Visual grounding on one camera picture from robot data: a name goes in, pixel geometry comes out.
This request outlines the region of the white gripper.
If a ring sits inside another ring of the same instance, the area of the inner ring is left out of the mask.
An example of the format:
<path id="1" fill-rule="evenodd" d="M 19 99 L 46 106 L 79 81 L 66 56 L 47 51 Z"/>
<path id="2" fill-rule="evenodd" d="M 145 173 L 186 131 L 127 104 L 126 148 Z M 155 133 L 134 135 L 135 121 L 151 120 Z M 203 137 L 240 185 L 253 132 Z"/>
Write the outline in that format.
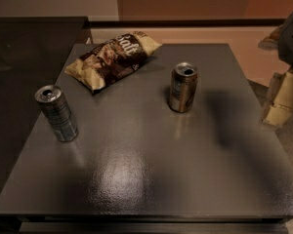
<path id="1" fill-rule="evenodd" d="M 280 60 L 293 65 L 293 12 L 282 27 L 277 27 L 258 44 L 260 49 L 278 49 Z M 262 122 L 281 127 L 293 114 L 293 66 L 271 79 L 264 103 Z"/>

